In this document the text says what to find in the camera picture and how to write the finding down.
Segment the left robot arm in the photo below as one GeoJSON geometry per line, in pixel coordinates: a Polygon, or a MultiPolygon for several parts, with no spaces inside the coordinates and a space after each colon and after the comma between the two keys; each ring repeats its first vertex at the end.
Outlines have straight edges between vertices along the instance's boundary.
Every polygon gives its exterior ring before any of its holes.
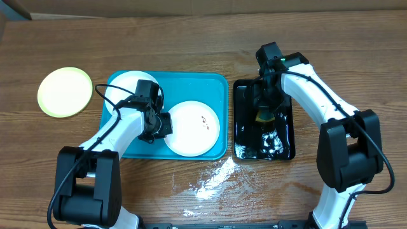
{"type": "Polygon", "coordinates": [[[152,144],[172,133],[163,102],[159,84],[138,80],[128,97],[113,104],[111,119],[91,139],[59,151],[47,210],[50,228],[54,219],[82,228],[145,227],[122,205],[120,159],[134,139],[152,144]]]}

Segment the yellow green sponge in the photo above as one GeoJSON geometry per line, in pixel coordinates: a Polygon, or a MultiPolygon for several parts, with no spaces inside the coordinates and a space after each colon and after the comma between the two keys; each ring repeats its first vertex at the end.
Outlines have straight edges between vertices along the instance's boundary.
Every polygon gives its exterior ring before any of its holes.
{"type": "Polygon", "coordinates": [[[255,121],[259,123],[269,123],[271,121],[274,121],[275,115],[268,111],[268,110],[259,110],[257,112],[255,121]]]}

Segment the yellow-green plate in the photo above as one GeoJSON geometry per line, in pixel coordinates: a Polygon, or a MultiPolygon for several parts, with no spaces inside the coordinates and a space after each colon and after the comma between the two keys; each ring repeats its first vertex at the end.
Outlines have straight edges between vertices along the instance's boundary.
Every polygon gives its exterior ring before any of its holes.
{"type": "Polygon", "coordinates": [[[77,67],[62,67],[43,79],[37,100],[48,116],[66,118],[85,109],[92,94],[93,83],[86,72],[77,67]]]}

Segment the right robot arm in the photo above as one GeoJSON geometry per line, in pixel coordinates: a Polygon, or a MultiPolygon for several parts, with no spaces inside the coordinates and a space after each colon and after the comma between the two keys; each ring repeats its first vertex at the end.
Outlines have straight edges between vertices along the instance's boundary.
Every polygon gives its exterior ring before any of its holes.
{"type": "Polygon", "coordinates": [[[350,210],[367,184],[389,162],[382,152],[380,121],[372,110],[359,111],[342,100],[317,75],[301,53],[283,55],[268,43],[256,52],[259,77],[250,85],[257,121],[271,120],[291,97],[319,128],[317,169],[324,181],[319,203],[305,228],[352,228],[350,210]]]}

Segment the white plate with stain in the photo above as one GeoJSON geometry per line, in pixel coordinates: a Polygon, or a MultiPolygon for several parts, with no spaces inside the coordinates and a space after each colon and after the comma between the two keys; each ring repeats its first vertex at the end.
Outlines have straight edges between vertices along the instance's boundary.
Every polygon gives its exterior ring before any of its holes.
{"type": "Polygon", "coordinates": [[[169,110],[172,133],[164,139],[174,153],[194,157],[208,152],[220,135],[220,122],[203,102],[185,101],[169,110]]]}

